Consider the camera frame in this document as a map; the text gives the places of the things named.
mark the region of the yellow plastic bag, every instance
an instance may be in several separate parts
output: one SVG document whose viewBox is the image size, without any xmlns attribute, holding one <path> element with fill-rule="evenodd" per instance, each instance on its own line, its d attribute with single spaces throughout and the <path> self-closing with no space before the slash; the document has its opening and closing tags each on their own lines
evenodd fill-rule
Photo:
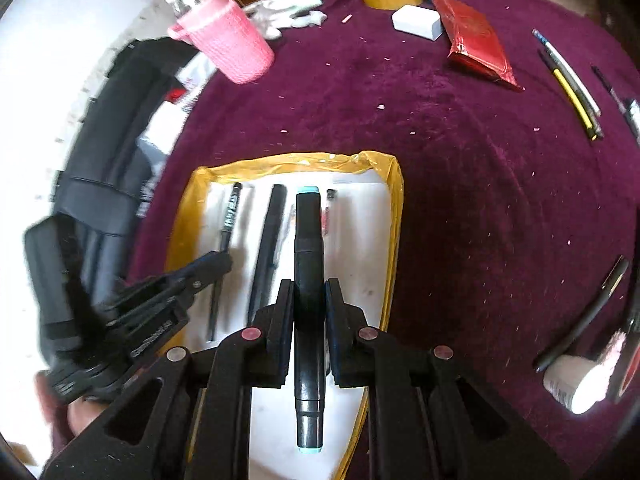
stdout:
<svg viewBox="0 0 640 480">
<path fill-rule="evenodd" d="M 241 160 L 218 168 L 198 168 L 191 175 L 174 221 L 169 242 L 165 270 L 179 269 L 192 262 L 197 256 L 198 238 L 202 227 L 202 216 L 210 184 L 231 184 L 247 182 L 272 174 L 301 171 L 333 171 L 336 173 L 363 173 L 375 170 L 386 183 L 391 198 L 391 226 L 387 253 L 384 303 L 380 318 L 380 329 L 388 325 L 391 297 L 396 275 L 396 260 L 402 217 L 404 186 L 397 159 L 380 152 L 364 151 L 355 155 L 335 155 L 333 153 L 288 153 L 254 160 Z M 163 349 L 182 343 L 182 334 L 177 334 Z M 367 413 L 367 395 L 363 395 L 353 433 L 340 461 L 334 480 L 342 480 L 353 456 L 355 446 L 364 425 Z"/>
</svg>

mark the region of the pink cup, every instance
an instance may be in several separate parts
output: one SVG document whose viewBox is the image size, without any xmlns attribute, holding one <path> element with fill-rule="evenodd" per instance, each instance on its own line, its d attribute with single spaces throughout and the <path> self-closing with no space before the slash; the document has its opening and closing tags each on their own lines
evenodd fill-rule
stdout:
<svg viewBox="0 0 640 480">
<path fill-rule="evenodd" d="M 204 0 L 168 34 L 191 43 L 237 84 L 258 79 L 273 63 L 273 50 L 233 0 Z"/>
</svg>

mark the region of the yellow pencil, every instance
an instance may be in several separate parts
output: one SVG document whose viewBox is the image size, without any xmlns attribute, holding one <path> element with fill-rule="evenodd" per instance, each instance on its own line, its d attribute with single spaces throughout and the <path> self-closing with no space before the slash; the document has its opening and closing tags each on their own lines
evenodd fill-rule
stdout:
<svg viewBox="0 0 640 480">
<path fill-rule="evenodd" d="M 582 103 L 580 102 L 580 99 L 578 99 L 578 96 L 575 94 L 575 92 L 569 86 L 569 83 L 566 81 L 566 79 L 564 78 L 562 73 L 558 70 L 558 68 L 553 66 L 552 60 L 551 59 L 547 59 L 548 55 L 545 56 L 545 54 L 546 53 L 540 52 L 540 57 L 542 58 L 542 61 L 545 62 L 546 66 L 549 68 L 549 70 L 551 70 L 553 75 L 556 76 L 556 79 L 558 79 L 558 82 L 560 83 L 560 86 L 564 89 L 564 92 L 567 94 L 567 97 L 574 104 L 575 109 L 578 110 L 578 115 L 580 115 L 580 118 L 581 118 L 582 122 L 584 123 L 584 127 L 586 129 L 587 136 L 591 140 L 595 140 L 598 136 L 596 135 L 596 133 L 594 131 L 593 123 L 591 122 L 589 116 L 587 115 L 587 112 L 584 110 L 584 107 L 582 106 Z"/>
</svg>

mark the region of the light blue marker tip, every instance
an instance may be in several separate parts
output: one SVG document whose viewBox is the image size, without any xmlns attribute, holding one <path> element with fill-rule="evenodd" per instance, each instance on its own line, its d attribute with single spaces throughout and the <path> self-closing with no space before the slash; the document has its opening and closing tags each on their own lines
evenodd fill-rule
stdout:
<svg viewBox="0 0 640 480">
<path fill-rule="evenodd" d="M 320 190 L 318 186 L 303 186 L 298 190 L 298 193 L 318 193 L 320 194 Z"/>
<path fill-rule="evenodd" d="M 321 447 L 299 447 L 298 451 L 303 455 L 315 455 L 317 453 L 320 453 L 322 451 L 322 448 Z"/>
</svg>

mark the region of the black pen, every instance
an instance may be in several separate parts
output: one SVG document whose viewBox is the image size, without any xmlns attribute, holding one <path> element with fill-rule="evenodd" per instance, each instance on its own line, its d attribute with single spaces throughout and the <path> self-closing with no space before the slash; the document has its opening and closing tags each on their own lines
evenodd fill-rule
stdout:
<svg viewBox="0 0 640 480">
<path fill-rule="evenodd" d="M 548 366 L 560 357 L 571 344 L 580 336 L 584 329 L 588 327 L 589 323 L 593 321 L 603 306 L 607 304 L 609 298 L 616 290 L 616 287 L 625 275 L 626 268 L 629 266 L 629 260 L 620 255 L 616 264 L 611 272 L 607 275 L 598 291 L 598 295 L 591 301 L 590 304 L 580 314 L 580 317 L 575 321 L 574 325 L 569 331 L 556 343 L 546 348 L 541 354 L 533 361 L 533 369 L 536 373 L 544 372 Z"/>
<path fill-rule="evenodd" d="M 631 129 L 631 133 L 636 139 L 636 143 L 640 146 L 640 105 L 638 105 L 638 101 L 632 99 L 631 101 L 628 101 L 628 105 L 625 105 L 622 102 L 622 99 L 618 97 L 618 94 L 616 94 L 611 83 L 609 83 L 607 78 L 604 77 L 602 71 L 595 65 L 591 65 L 591 69 L 593 70 L 593 73 L 598 76 L 598 79 L 600 79 L 600 82 L 604 88 L 607 89 L 607 92 L 609 92 L 612 99 L 616 102 L 616 106 L 618 106 L 618 110 L 620 110 L 620 113 L 624 116 L 626 124 L 628 124 Z"/>
<path fill-rule="evenodd" d="M 267 214 L 264 216 L 260 248 L 255 261 L 254 282 L 249 294 L 249 306 L 246 312 L 246 325 L 254 320 L 256 311 L 269 304 L 271 286 L 273 285 L 273 273 L 276 268 L 275 254 L 278 246 L 278 234 L 282 225 L 282 213 L 287 199 L 287 187 L 282 184 L 274 184 L 271 188 L 271 197 Z"/>
<path fill-rule="evenodd" d="M 226 253 L 229 250 L 229 243 L 231 242 L 231 235 L 234 231 L 234 225 L 236 224 L 236 217 L 238 216 L 238 204 L 240 202 L 240 190 L 242 184 L 236 182 L 231 189 L 231 196 L 229 202 L 226 205 L 225 221 L 222 224 L 222 231 L 220 231 L 220 245 L 218 250 L 221 253 Z M 222 280 L 217 280 L 211 285 L 211 300 L 209 309 L 209 326 L 207 328 L 207 341 L 214 341 L 214 333 L 216 331 L 216 321 L 218 319 L 218 309 L 220 308 L 220 294 L 222 293 Z"/>
<path fill-rule="evenodd" d="M 298 449 L 322 449 L 324 413 L 324 247 L 320 192 L 315 186 L 296 195 L 294 240 L 294 373 Z"/>
</svg>

